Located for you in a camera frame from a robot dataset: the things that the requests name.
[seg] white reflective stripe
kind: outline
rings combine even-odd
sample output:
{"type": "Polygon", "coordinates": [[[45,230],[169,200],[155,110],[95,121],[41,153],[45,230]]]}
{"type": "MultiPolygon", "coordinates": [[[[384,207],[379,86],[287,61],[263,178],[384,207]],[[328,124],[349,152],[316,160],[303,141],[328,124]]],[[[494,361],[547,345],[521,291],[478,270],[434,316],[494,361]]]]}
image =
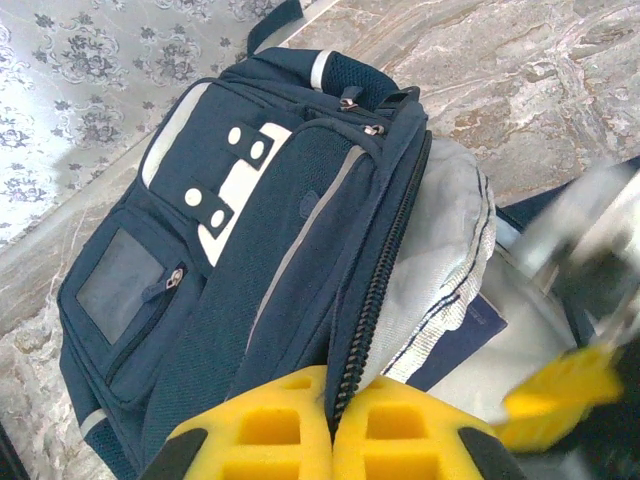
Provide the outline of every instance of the white reflective stripe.
{"type": "Polygon", "coordinates": [[[229,223],[227,223],[224,230],[220,232],[218,238],[213,238],[213,235],[211,235],[204,225],[198,225],[200,244],[209,263],[214,267],[218,263],[220,255],[222,255],[222,251],[227,244],[227,240],[229,240],[229,236],[240,218],[242,209],[249,201],[249,197],[251,197],[256,185],[258,185],[260,177],[262,177],[262,174],[271,163],[271,160],[273,160],[273,157],[276,156],[278,150],[282,148],[284,142],[286,142],[289,135],[291,135],[290,130],[275,123],[265,123],[260,129],[260,133],[273,139],[273,145],[271,146],[269,155],[267,155],[267,158],[262,162],[260,170],[256,170],[246,161],[240,159],[235,163],[220,187],[218,195],[233,210],[233,217],[229,223]]]}
{"type": "Polygon", "coordinates": [[[324,67],[327,65],[329,55],[333,53],[333,50],[322,50],[311,67],[311,88],[322,91],[322,75],[324,75],[324,67]]]}
{"type": "Polygon", "coordinates": [[[262,297],[262,302],[260,302],[260,308],[258,308],[258,313],[256,314],[256,318],[253,321],[253,326],[251,327],[251,332],[249,333],[246,349],[249,348],[251,337],[253,336],[253,331],[255,330],[258,321],[260,320],[260,316],[262,315],[264,308],[267,306],[267,303],[269,303],[271,295],[273,294],[276,285],[278,285],[278,282],[280,281],[280,277],[282,277],[282,274],[289,266],[289,262],[291,262],[291,259],[298,251],[298,247],[300,247],[304,239],[307,237],[307,234],[309,233],[309,230],[311,230],[311,227],[316,221],[316,218],[318,218],[318,215],[320,215],[322,210],[324,210],[324,207],[327,205],[327,203],[329,203],[329,201],[333,198],[333,195],[338,191],[338,188],[340,188],[342,182],[344,182],[344,179],[353,168],[356,160],[358,160],[364,153],[366,153],[364,149],[358,145],[352,147],[351,150],[349,150],[349,153],[347,153],[347,156],[344,159],[344,163],[342,164],[342,167],[340,167],[340,171],[336,175],[336,178],[333,179],[333,182],[331,182],[331,185],[329,185],[329,188],[327,189],[325,194],[320,200],[318,200],[316,206],[313,207],[311,215],[309,215],[307,221],[304,222],[302,230],[300,230],[300,233],[289,247],[289,250],[287,250],[287,253],[285,253],[284,257],[282,257],[280,265],[278,266],[278,270],[276,270],[276,274],[273,276],[271,284],[267,289],[267,293],[264,294],[264,297],[262,297]]]}
{"type": "Polygon", "coordinates": [[[176,111],[173,112],[173,115],[171,115],[171,118],[162,129],[162,132],[160,132],[160,135],[158,135],[158,138],[153,142],[153,146],[151,150],[149,150],[147,158],[144,160],[142,172],[140,173],[142,183],[145,187],[149,188],[149,185],[151,185],[151,181],[153,177],[156,176],[156,173],[158,173],[164,156],[184,128],[187,120],[189,120],[191,116],[191,112],[196,108],[200,97],[209,85],[211,85],[211,82],[201,83],[191,89],[187,96],[180,102],[176,111]]]}
{"type": "Polygon", "coordinates": [[[84,419],[82,425],[80,425],[80,435],[82,435],[82,438],[85,438],[93,427],[105,418],[107,418],[107,414],[102,409],[91,412],[89,416],[84,419]]]}

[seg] floral pattern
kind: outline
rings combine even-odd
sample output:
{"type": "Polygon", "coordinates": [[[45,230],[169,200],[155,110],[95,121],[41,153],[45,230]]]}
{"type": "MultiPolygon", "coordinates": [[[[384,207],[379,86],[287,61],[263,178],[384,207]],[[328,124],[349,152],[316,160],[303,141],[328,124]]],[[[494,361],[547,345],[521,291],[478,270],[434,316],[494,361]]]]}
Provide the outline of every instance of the floral pattern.
{"type": "Polygon", "coordinates": [[[153,132],[186,86],[243,60],[281,1],[3,2],[0,248],[153,132]]]}
{"type": "Polygon", "coordinates": [[[275,0],[229,0],[229,10],[239,22],[259,20],[276,8],[280,2],[275,0]]]}

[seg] white circle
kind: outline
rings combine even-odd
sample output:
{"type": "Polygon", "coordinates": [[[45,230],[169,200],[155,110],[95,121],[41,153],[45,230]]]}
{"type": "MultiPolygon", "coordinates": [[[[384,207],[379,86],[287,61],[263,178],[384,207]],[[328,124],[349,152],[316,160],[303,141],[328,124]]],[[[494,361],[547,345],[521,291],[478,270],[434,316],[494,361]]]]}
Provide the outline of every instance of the white circle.
{"type": "Polygon", "coordinates": [[[229,138],[227,140],[229,140],[231,145],[235,145],[240,141],[240,137],[242,137],[242,130],[240,130],[240,127],[233,127],[229,130],[229,138]]]}
{"type": "Polygon", "coordinates": [[[187,193],[184,194],[184,201],[190,207],[196,207],[200,205],[202,201],[202,192],[197,188],[190,188],[187,193]]]}
{"type": "Polygon", "coordinates": [[[251,146],[251,158],[257,160],[264,153],[264,142],[257,141],[251,146]]]}
{"type": "Polygon", "coordinates": [[[213,228],[218,228],[224,222],[224,212],[222,210],[216,211],[213,215],[211,215],[211,226],[213,228]]]}

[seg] yellow plastic object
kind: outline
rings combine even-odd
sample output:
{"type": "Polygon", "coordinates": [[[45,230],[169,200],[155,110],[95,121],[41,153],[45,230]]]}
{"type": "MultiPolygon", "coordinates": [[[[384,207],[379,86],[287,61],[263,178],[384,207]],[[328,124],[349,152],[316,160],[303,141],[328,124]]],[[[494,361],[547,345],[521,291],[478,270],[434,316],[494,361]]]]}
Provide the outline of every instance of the yellow plastic object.
{"type": "Polygon", "coordinates": [[[186,480],[327,480],[331,438],[324,414],[326,367],[255,388],[180,424],[208,436],[186,480]]]}
{"type": "Polygon", "coordinates": [[[378,377],[356,395],[335,437],[335,480],[482,480],[458,430],[483,421],[420,390],[378,377]]]}
{"type": "Polygon", "coordinates": [[[618,401],[624,387],[612,368],[614,352],[588,347],[551,362],[504,400],[509,420],[495,425],[511,451],[540,452],[566,436],[592,407],[618,401]]]}

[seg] navy blue book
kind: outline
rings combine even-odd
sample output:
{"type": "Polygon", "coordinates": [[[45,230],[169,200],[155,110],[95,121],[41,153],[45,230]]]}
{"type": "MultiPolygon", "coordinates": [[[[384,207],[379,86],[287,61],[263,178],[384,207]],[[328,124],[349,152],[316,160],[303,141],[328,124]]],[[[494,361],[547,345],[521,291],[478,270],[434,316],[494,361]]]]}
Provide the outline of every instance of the navy blue book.
{"type": "Polygon", "coordinates": [[[478,295],[460,328],[445,332],[408,385],[427,391],[507,326],[487,300],[478,295]]]}

